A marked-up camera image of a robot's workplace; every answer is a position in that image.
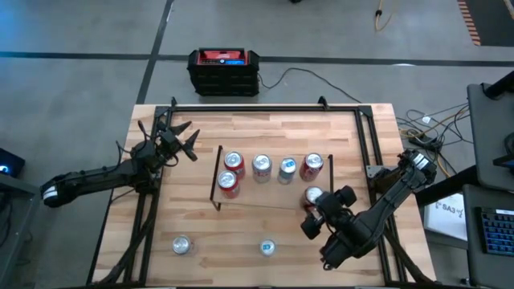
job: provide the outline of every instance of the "soda can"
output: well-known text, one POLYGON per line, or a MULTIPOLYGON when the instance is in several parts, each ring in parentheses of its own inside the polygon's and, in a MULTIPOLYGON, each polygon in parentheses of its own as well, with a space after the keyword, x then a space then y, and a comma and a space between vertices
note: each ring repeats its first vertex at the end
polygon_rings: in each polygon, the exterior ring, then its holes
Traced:
POLYGON ((238 152, 229 152, 225 156, 225 168, 238 175, 239 179, 244 178, 244 158, 238 152))
POLYGON ((173 252, 175 254, 187 254, 192 247, 193 243, 185 235, 180 235, 173 240, 173 252))
POLYGON ((260 154, 254 157, 251 162, 254 171, 254 179, 258 183, 265 183, 271 178, 271 158, 267 155, 260 154))
POLYGON ((239 181, 234 172, 222 171, 218 176, 218 186, 227 198, 239 195, 239 181))
POLYGON ((309 153, 300 166, 300 177, 304 181, 314 181, 323 168, 323 158, 318 153, 309 153))
POLYGON ((270 239, 264 240, 260 243, 260 252, 266 257, 271 257, 275 253, 275 248, 275 242, 270 239))
POLYGON ((280 163, 279 176, 277 179, 282 185, 287 185, 292 182, 292 178, 296 172, 296 161, 292 157, 286 157, 280 163))
POLYGON ((308 187, 305 192, 304 196, 302 197, 301 204, 307 211, 311 211, 314 209, 316 204, 316 199, 321 196, 323 193, 323 190, 320 187, 308 187))

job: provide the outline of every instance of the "butcher block tabletop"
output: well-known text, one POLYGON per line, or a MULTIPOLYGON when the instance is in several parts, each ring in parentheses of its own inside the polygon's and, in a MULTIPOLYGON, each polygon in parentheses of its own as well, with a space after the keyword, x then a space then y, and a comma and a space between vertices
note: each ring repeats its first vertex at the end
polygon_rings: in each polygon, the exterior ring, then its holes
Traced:
MULTIPOLYGON (((403 151, 403 147, 393 106, 370 105, 384 165, 396 165, 397 155, 403 151)), ((126 149, 143 140, 137 121, 141 120, 150 129, 155 107, 134 107, 126 149)), ((367 120, 365 117, 362 119, 373 164, 367 120)), ((201 130, 194 146, 198 160, 192 162, 179 153, 179 164, 174 168, 164 168, 147 286, 314 287, 384 284, 377 249, 362 258, 347 259, 336 270, 324 271, 319 249, 327 241, 329 232, 323 226, 321 234, 309 240, 300 228, 305 213, 299 210, 224 203, 218 212, 209 200, 216 154, 219 145, 222 145, 226 151, 235 150, 244 155, 266 153, 277 158, 301 157, 312 152, 324 157, 332 154, 334 189, 352 186, 357 195, 357 202, 351 206, 352 211, 356 214, 367 210, 370 207, 369 195, 353 112, 173 113, 172 124, 189 120, 193 123, 180 138, 184 140, 196 129, 201 130), (194 247, 186 255, 176 255, 172 250, 172 241, 183 234, 191 239, 194 247), (264 257, 259 250, 259 244, 264 239, 272 239, 276 243, 275 254, 271 257, 264 257)), ((247 176, 250 177, 251 160, 246 161, 247 176)), ((115 189, 112 197, 128 189, 115 189)), ((92 281, 101 280, 127 249, 137 196, 137 193, 129 193, 110 205, 92 281)), ((146 211, 149 203, 149 200, 145 203, 146 211)), ((426 276, 434 279, 414 195, 407 198, 394 217, 400 242, 406 252, 426 276)), ((398 279, 393 251, 389 245, 386 248, 393 279, 398 279)), ((137 279, 139 274, 142 249, 143 244, 136 257, 133 279, 137 279)))

